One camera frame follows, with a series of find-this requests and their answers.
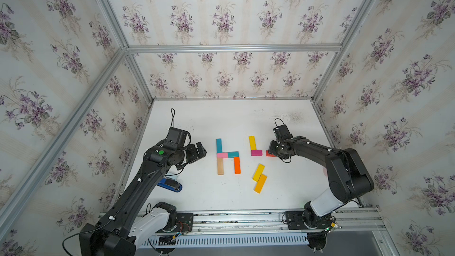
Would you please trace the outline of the yellow block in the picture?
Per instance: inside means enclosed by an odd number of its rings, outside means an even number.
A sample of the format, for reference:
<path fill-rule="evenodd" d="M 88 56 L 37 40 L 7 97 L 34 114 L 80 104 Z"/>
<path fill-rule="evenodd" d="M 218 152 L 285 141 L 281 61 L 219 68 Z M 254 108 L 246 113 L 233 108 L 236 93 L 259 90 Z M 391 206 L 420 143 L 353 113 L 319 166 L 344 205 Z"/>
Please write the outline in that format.
<path fill-rule="evenodd" d="M 249 143 L 250 143 L 250 150 L 255 151 L 257 150 L 257 144 L 255 141 L 255 136 L 249 136 Z"/>
<path fill-rule="evenodd" d="M 255 181 L 255 182 L 258 182 L 260 177 L 262 176 L 262 173 L 264 171 L 264 168 L 265 166 L 263 164 L 259 164 L 254 175 L 252 176 L 252 179 Z"/>

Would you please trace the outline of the magenta block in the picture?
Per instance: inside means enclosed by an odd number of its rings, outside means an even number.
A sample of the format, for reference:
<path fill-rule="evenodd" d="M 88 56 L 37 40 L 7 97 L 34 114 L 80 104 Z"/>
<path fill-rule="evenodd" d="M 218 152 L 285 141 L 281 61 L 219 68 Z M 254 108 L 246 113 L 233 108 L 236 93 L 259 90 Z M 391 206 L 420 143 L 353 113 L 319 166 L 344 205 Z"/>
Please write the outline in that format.
<path fill-rule="evenodd" d="M 252 156 L 262 156 L 263 155 L 263 151 L 262 150 L 258 150 L 258 149 L 255 149 L 255 150 L 251 150 L 251 155 Z"/>

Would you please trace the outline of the amber orange block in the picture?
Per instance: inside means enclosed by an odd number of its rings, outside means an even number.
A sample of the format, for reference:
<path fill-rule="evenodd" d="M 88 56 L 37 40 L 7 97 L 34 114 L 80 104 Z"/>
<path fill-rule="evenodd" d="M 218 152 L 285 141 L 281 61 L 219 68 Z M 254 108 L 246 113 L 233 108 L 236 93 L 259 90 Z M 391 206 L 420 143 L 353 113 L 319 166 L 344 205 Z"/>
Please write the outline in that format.
<path fill-rule="evenodd" d="M 258 181 L 257 181 L 257 183 L 256 183 L 256 186 L 254 188 L 254 191 L 256 193 L 258 193 L 258 194 L 261 193 L 261 191 L 262 191 L 262 189 L 263 189 L 263 187 L 265 185 L 266 180 L 267 180 L 267 176 L 264 175 L 264 174 L 261 174 L 259 179 L 258 179 Z"/>

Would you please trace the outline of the long teal block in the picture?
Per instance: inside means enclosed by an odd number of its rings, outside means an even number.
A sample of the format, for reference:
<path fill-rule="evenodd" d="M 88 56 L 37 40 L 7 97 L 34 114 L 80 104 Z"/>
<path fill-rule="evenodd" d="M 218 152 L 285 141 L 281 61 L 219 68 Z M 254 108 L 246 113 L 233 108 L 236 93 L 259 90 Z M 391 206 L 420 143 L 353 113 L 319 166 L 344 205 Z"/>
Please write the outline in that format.
<path fill-rule="evenodd" d="M 221 138 L 219 139 L 216 139 L 216 152 L 218 154 L 221 154 L 223 152 L 223 149 L 222 149 L 222 140 Z"/>

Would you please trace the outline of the short teal block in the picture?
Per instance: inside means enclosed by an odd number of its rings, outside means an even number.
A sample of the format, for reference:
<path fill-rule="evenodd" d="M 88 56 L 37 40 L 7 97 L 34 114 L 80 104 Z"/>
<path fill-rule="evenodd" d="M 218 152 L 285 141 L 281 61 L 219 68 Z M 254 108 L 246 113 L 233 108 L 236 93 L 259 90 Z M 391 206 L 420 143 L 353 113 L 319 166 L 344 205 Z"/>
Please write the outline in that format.
<path fill-rule="evenodd" d="M 235 152 L 228 152 L 228 153 L 227 153 L 227 157 L 228 157 L 228 158 L 239 158 L 239 152 L 238 152 L 238 151 L 235 151 Z"/>

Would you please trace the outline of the red block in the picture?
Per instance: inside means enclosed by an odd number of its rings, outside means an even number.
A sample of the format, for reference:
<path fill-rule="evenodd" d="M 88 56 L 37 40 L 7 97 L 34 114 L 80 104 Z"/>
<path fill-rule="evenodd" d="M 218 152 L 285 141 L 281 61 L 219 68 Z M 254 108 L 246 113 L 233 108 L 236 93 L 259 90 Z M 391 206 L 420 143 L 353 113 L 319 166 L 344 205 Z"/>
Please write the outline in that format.
<path fill-rule="evenodd" d="M 270 153 L 269 151 L 266 151 L 266 156 L 267 157 L 276 157 L 274 154 Z"/>

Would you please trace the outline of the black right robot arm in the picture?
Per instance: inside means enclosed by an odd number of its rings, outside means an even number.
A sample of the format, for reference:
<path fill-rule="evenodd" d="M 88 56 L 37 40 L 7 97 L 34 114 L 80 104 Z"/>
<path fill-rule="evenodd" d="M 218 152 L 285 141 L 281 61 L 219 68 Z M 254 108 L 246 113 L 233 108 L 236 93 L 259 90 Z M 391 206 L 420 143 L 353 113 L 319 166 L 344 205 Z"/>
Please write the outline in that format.
<path fill-rule="evenodd" d="M 353 148 L 335 149 L 302 136 L 277 133 L 268 151 L 282 161 L 299 156 L 326 169 L 329 188 L 304 206 L 303 223 L 309 229 L 321 229 L 332 212 L 374 190 L 374 181 Z"/>

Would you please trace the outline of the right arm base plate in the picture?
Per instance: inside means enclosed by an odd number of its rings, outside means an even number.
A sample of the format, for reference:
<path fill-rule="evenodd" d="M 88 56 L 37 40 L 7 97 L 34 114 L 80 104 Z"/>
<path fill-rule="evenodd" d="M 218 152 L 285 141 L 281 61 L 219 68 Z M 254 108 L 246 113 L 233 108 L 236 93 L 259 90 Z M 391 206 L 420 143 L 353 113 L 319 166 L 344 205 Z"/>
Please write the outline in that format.
<path fill-rule="evenodd" d="M 318 217 L 308 210 L 287 211 L 282 217 L 282 222 L 289 230 L 323 230 L 329 231 L 335 226 L 336 218 L 332 215 Z"/>

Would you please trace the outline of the natural wood block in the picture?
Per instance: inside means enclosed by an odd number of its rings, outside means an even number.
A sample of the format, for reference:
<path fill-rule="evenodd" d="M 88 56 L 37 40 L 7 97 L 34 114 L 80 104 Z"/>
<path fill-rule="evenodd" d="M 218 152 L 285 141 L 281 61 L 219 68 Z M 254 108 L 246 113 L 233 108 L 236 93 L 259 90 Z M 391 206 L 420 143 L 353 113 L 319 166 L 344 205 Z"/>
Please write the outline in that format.
<path fill-rule="evenodd" d="M 218 175 L 224 175 L 224 163 L 223 163 L 223 158 L 218 158 L 218 159 L 217 159 L 217 174 L 218 174 Z"/>

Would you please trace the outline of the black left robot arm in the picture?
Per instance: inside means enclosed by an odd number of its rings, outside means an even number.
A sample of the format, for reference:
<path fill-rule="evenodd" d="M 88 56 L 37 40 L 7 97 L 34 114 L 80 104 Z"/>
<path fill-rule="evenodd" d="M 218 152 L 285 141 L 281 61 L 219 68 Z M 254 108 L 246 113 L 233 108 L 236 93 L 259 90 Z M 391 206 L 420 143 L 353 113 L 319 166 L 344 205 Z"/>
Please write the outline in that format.
<path fill-rule="evenodd" d="M 83 256 L 133 256 L 155 232 L 170 231 L 177 221 L 175 206 L 160 202 L 141 220 L 137 216 L 169 169 L 183 169 L 207 154 L 202 143 L 186 143 L 191 135 L 169 128 L 165 139 L 149 148 L 141 167 L 112 208 L 95 224 L 86 224 L 78 238 Z"/>

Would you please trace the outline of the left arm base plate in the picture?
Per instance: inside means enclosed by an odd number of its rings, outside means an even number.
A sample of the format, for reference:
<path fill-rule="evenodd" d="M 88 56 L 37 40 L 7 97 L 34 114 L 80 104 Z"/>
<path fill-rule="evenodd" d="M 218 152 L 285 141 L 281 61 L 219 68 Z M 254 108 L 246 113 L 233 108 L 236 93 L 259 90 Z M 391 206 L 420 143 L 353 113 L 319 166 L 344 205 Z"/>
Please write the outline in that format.
<path fill-rule="evenodd" d="M 189 233 L 193 230 L 193 213 L 177 213 L 164 229 L 156 231 L 157 233 Z"/>

